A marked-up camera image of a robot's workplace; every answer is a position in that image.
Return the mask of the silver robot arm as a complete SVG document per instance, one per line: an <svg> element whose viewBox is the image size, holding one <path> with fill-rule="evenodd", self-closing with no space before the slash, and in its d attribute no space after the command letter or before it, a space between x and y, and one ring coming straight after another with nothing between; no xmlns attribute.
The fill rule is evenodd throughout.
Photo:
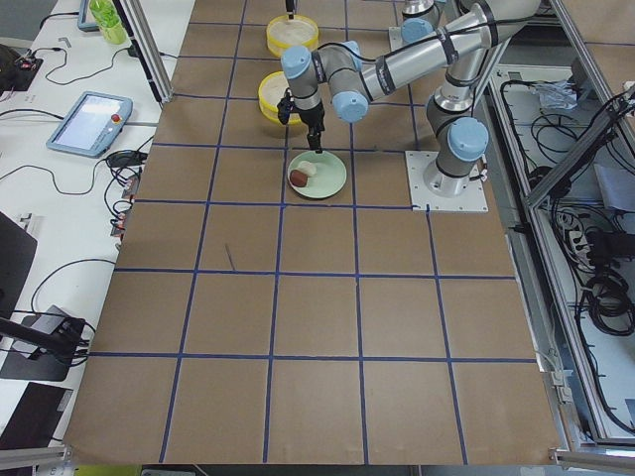
<svg viewBox="0 0 635 476"><path fill-rule="evenodd" d="M439 25L442 10L438 1L405 1L401 10L401 23L388 29L392 50L420 40ZM272 19L267 25L268 48L284 51L293 46L310 50L318 46L319 26L310 17L297 13L297 2L285 2L285 14Z"/></svg>
<svg viewBox="0 0 635 476"><path fill-rule="evenodd" d="M422 38L376 59L365 59L354 42L329 43L312 52L287 49L281 58L288 88L277 105L278 119L299 115L311 150L322 150L324 108L319 86L327 85L338 118L360 121L372 102L438 69L444 81L427 105L428 121L440 150L427 173L433 190L468 179L484 154L489 134L471 116L475 89L487 77L490 51L517 34L537 13L537 1L476 1L466 13Z"/></svg>

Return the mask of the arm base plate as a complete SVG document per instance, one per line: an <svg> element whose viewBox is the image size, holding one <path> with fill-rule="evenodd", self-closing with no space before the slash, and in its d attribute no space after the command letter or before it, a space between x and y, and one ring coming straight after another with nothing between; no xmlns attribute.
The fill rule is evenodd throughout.
<svg viewBox="0 0 635 476"><path fill-rule="evenodd" d="M484 179L478 163L463 178L445 176L437 167L436 151L406 151L411 208L415 211L486 213Z"/></svg>
<svg viewBox="0 0 635 476"><path fill-rule="evenodd" d="M408 25L404 24L398 27L390 27L388 29L390 51L394 52L406 45L421 40L434 30L434 27L427 22L415 22Z"/></svg>

